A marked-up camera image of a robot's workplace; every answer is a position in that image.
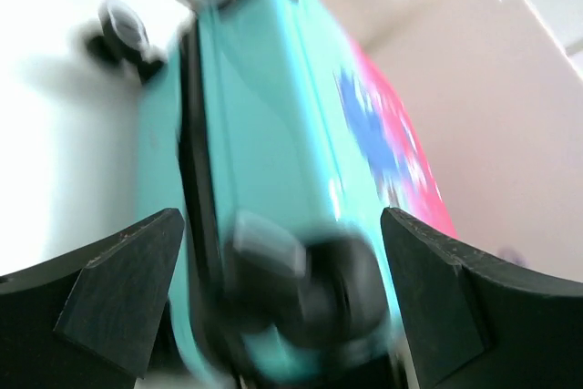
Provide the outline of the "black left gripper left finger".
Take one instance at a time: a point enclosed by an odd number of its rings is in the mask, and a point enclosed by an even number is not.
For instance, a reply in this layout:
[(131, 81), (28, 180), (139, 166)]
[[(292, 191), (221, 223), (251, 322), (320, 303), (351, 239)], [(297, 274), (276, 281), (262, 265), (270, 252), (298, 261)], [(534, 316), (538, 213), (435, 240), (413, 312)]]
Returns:
[(1, 278), (4, 388), (132, 388), (145, 376), (184, 231), (163, 209)]

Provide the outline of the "pink and teal suitcase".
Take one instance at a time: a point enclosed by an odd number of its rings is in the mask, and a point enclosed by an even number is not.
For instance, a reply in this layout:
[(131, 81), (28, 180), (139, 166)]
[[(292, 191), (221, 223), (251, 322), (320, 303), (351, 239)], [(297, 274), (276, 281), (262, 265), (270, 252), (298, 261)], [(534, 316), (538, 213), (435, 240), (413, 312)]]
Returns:
[(143, 85), (136, 213), (186, 221), (163, 352), (273, 388), (397, 355), (382, 211), (454, 232), (401, 99), (319, 0), (190, 1), (164, 58), (120, 0), (87, 40)]

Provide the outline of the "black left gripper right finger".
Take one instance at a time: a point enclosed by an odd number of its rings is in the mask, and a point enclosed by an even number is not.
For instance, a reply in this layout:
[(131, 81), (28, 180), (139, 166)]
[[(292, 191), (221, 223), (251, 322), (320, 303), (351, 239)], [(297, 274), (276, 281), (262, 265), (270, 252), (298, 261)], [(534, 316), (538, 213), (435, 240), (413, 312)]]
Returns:
[(504, 261), (397, 208), (381, 225), (420, 387), (581, 387), (581, 283)]

